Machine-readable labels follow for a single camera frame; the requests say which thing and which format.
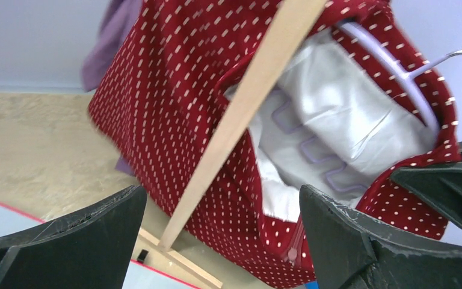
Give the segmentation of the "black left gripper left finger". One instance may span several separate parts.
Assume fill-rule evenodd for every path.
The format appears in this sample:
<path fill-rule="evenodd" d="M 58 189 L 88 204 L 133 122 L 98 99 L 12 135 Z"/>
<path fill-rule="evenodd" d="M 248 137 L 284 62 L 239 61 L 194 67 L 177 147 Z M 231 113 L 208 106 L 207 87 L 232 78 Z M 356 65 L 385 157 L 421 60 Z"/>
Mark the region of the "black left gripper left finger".
<path fill-rule="evenodd" d="M 146 203 L 145 189 L 130 186 L 0 237 L 0 288 L 121 288 Z"/>

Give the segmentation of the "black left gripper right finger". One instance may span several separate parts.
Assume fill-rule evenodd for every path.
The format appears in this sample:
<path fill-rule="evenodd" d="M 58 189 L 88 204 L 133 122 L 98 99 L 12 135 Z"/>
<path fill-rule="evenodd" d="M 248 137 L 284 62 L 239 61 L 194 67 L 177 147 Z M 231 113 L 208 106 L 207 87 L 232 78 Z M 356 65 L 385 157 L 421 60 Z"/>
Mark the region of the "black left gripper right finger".
<path fill-rule="evenodd" d="M 311 185 L 300 210 L 320 288 L 462 288 L 462 246 L 400 230 Z"/>

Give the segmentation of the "red polka dot skirt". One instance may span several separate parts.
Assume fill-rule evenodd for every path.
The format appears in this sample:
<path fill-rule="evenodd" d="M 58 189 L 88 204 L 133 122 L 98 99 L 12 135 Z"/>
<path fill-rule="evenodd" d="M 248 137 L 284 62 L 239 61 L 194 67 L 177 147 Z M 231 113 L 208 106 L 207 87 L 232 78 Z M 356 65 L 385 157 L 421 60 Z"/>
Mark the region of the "red polka dot skirt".
<path fill-rule="evenodd" d="M 144 1 L 97 88 L 88 107 L 93 123 L 170 218 L 282 2 Z M 402 167 L 462 162 L 455 99 L 396 26 L 390 2 L 325 1 L 283 72 L 309 37 L 328 31 L 389 99 L 420 119 L 393 76 L 358 40 L 339 30 L 342 21 L 363 27 L 406 71 L 419 71 L 415 83 L 437 117 L 436 143 L 389 165 L 361 198 L 350 202 L 325 194 L 320 185 L 302 186 L 442 242 L 451 221 L 390 176 Z M 183 229 L 270 287 L 295 288 L 317 282 L 300 210 L 302 186 L 266 191 L 259 159 L 261 106 Z"/>

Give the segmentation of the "purple pleated skirt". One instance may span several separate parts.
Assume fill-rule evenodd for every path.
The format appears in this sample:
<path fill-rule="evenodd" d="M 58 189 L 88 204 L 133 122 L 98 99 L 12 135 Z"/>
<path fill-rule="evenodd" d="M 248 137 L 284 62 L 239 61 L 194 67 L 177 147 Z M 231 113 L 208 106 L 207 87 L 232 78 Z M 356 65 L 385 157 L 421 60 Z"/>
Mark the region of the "purple pleated skirt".
<path fill-rule="evenodd" d="M 85 92 L 97 89 L 142 7 L 141 0 L 110 0 L 103 14 L 96 43 L 82 62 L 81 86 Z"/>

